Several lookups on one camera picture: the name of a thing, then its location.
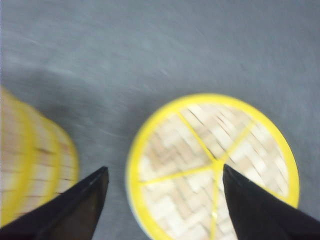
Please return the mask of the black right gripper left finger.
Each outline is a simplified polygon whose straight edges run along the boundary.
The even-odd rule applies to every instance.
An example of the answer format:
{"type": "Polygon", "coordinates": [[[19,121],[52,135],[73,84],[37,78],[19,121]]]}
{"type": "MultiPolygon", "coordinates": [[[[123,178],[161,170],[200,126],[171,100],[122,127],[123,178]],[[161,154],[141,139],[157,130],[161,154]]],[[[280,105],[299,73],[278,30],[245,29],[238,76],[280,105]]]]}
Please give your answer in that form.
{"type": "Polygon", "coordinates": [[[1,227],[2,240],[90,240],[108,190],[103,166],[46,204],[1,227]]]}

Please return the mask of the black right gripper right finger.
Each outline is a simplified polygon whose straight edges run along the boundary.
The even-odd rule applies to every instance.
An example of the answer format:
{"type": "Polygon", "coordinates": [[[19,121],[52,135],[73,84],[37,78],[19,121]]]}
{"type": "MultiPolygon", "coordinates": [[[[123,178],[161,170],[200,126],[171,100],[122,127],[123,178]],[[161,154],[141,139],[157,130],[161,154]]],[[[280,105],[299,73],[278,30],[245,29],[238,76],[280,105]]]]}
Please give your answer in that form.
{"type": "Polygon", "coordinates": [[[320,222],[276,198],[229,165],[224,194],[239,240],[318,240],[320,222]]]}

